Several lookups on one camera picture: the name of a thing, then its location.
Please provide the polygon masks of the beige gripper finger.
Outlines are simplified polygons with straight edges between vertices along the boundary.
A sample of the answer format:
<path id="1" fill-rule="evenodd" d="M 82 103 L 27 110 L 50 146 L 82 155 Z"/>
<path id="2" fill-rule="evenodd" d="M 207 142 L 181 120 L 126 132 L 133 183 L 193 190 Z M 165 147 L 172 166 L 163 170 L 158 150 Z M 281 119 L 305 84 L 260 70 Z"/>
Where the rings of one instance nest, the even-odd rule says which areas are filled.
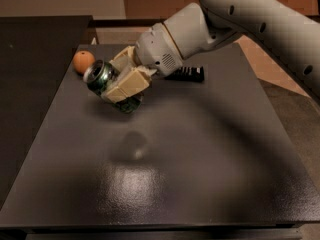
<path id="1" fill-rule="evenodd" d="M 156 69 L 145 66 L 127 68 L 101 94 L 103 100 L 117 103 L 132 97 L 149 87 Z"/>
<path id="2" fill-rule="evenodd" d="M 135 61 L 135 47 L 127 46 L 121 52 L 119 52 L 109 63 L 119 73 L 129 73 L 133 71 L 137 64 Z"/>

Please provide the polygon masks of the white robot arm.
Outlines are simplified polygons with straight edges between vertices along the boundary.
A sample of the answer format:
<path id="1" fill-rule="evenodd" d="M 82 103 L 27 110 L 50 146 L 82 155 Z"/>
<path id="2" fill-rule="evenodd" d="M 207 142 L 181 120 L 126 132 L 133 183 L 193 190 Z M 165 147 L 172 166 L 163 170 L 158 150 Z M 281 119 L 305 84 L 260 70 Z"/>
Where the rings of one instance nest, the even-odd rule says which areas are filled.
<path id="1" fill-rule="evenodd" d="M 277 0 L 199 0 L 141 34 L 111 60 L 120 76 L 102 92 L 112 103 L 146 89 L 191 56 L 247 36 L 320 102 L 320 24 Z"/>

